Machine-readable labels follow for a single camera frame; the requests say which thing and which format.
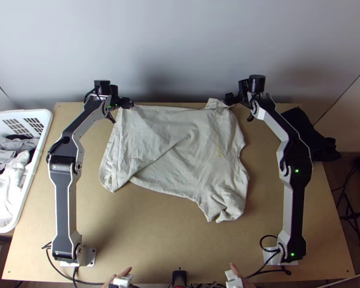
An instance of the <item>human hand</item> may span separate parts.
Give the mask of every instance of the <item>human hand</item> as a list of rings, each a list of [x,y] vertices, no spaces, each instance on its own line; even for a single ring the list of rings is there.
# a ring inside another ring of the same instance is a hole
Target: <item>human hand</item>
[[[127,269],[125,269],[123,272],[121,272],[120,274],[116,275],[112,275],[104,284],[103,286],[101,286],[100,288],[108,288],[109,285],[113,282],[113,279],[115,279],[116,277],[124,277],[127,276],[129,274],[129,272],[132,270],[132,267],[128,267]]]
[[[231,263],[229,263],[229,266],[231,266],[231,270],[232,270],[233,274],[235,274],[237,277],[241,278],[244,288],[256,288],[256,286],[251,281],[246,279],[245,276],[239,271],[236,264],[231,262]]]

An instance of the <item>laundry basket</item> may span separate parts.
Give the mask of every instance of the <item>laundry basket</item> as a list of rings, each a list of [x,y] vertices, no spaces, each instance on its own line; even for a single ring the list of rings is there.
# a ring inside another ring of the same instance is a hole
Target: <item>laundry basket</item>
[[[16,208],[18,209],[15,210],[17,213],[13,215],[12,220],[7,226],[0,227],[0,233],[11,231],[19,221],[29,188],[31,187],[33,177],[40,161],[40,156],[43,152],[51,122],[52,113],[46,109],[9,110],[0,112],[0,136],[5,137],[13,134],[21,134],[32,138],[39,138],[35,154],[28,166],[29,171],[21,190],[20,198],[22,200],[16,204]]]

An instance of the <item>black cable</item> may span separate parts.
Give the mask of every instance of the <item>black cable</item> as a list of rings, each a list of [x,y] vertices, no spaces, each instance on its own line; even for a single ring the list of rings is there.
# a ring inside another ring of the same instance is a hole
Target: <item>black cable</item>
[[[75,276],[76,276],[76,273],[78,270],[79,270],[79,266],[75,267],[75,269],[73,270],[73,275],[72,275],[72,283],[73,283],[73,287],[75,287],[75,288],[77,288]]]
[[[89,94],[93,93],[94,91],[95,91],[95,89],[93,88],[91,91],[89,91],[87,94],[85,94],[84,103],[87,102],[87,98],[88,98]]]
[[[261,239],[260,239],[260,247],[261,247],[264,251],[266,251],[266,252],[275,252],[275,253],[274,253],[271,257],[269,257],[269,258],[267,259],[267,261],[264,262],[263,266],[261,266],[255,273],[252,273],[251,275],[246,276],[246,279],[249,279],[249,278],[254,277],[254,276],[256,276],[256,275],[259,275],[259,274],[272,273],[272,272],[284,272],[284,273],[287,274],[288,276],[292,275],[292,272],[290,272],[289,270],[287,270],[284,266],[281,266],[281,269],[274,269],[274,270],[262,271],[262,270],[265,268],[265,266],[267,266],[267,264],[269,263],[269,261],[271,261],[272,258],[274,258],[277,254],[280,253],[280,249],[267,250],[267,249],[265,249],[265,248],[263,247],[262,242],[263,242],[264,238],[266,238],[266,237],[273,237],[273,238],[276,238],[276,239],[277,239],[277,237],[274,236],[274,235],[265,235],[265,236],[261,237]],[[282,259],[283,259],[283,258],[285,257],[285,249],[284,249],[284,246],[283,246],[280,242],[279,242],[278,244],[279,244],[280,247],[283,249],[283,255],[282,255]]]
[[[280,252],[280,249],[267,250],[266,248],[264,248],[264,246],[263,246],[263,240],[264,240],[265,238],[267,238],[267,237],[273,237],[273,238],[276,238],[276,239],[277,239],[277,237],[276,237],[275,235],[265,235],[265,236],[262,236],[262,237],[260,238],[260,247],[261,247],[261,249],[263,249],[263,250],[266,251],[266,252],[271,252],[271,253],[273,253],[273,252]]]
[[[20,281],[19,283],[17,283],[16,286],[15,286],[15,288],[19,288],[22,283],[23,283],[23,281]]]
[[[355,166],[353,166],[351,168],[351,170],[348,172],[348,174],[345,176],[345,181],[344,181],[344,184],[341,185],[340,187],[337,187],[336,189],[332,189],[331,192],[334,192],[336,190],[339,190],[341,188],[344,188],[347,184],[348,184],[348,181],[350,180],[351,176],[357,171],[357,169],[355,168]]]
[[[49,254],[48,254],[48,250],[50,250],[51,247],[46,244],[46,245],[44,245],[44,246],[42,247],[42,249],[45,249],[45,252],[46,252],[46,254],[47,254],[47,258],[48,258],[49,264],[51,264],[52,268],[55,269],[55,271],[56,271],[57,273],[59,273],[62,277],[64,277],[65,279],[68,279],[68,280],[70,280],[70,281],[73,282],[73,278],[64,275],[64,274],[63,274],[59,269],[57,269],[57,268],[55,267],[55,265],[52,263],[51,258],[50,258]],[[94,286],[95,286],[95,285],[97,285],[97,286],[103,285],[103,283],[85,282],[85,281],[81,281],[81,280],[77,280],[77,279],[75,279],[75,283],[84,284],[84,285],[94,285]]]
[[[105,118],[111,120],[112,124],[115,124],[116,123],[116,120],[115,118],[113,118],[113,116],[111,115],[111,113],[108,113]]]

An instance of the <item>black cloth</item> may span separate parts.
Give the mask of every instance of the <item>black cloth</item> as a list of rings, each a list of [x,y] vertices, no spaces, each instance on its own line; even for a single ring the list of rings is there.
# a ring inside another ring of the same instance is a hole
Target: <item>black cloth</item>
[[[334,161],[341,158],[336,151],[336,139],[325,138],[315,130],[307,115],[299,107],[281,114],[300,134],[305,144],[311,151],[312,161]]]

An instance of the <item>tabletop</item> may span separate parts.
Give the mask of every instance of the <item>tabletop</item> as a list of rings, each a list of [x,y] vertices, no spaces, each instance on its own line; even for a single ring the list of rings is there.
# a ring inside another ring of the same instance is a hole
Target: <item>tabletop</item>
[[[205,103],[141,103],[200,109]],[[283,112],[296,104],[278,104]],[[57,103],[43,155],[15,229],[3,279],[68,282],[50,266],[41,247],[56,233],[54,187],[44,159],[61,132],[82,112],[82,103]],[[197,204],[127,183],[115,193],[100,184],[98,171],[112,130],[100,120],[81,138],[83,172],[77,183],[77,229],[87,247],[96,247],[93,267],[81,267],[78,279],[102,282],[132,266],[134,283],[169,283],[172,271],[188,271],[190,283],[224,282],[235,262],[249,275],[263,263],[259,240],[282,229],[283,184],[278,177],[279,139],[249,110],[235,105],[246,146],[240,159],[250,180],[246,207],[235,221],[208,223]],[[303,281],[354,276],[352,261],[322,163],[314,163],[306,188],[303,235],[307,255],[288,267],[292,275],[268,273],[255,282]],[[73,268],[59,267],[69,276]]]

